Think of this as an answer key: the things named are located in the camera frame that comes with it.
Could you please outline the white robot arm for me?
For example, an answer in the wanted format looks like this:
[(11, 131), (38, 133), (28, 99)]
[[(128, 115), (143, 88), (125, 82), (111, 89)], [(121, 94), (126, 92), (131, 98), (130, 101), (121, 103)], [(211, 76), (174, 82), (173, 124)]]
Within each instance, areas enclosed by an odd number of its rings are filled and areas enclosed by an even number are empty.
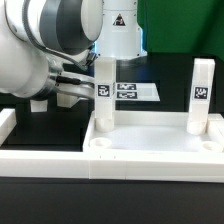
[(143, 57), (138, 0), (0, 0), (0, 93), (92, 98), (96, 78)]

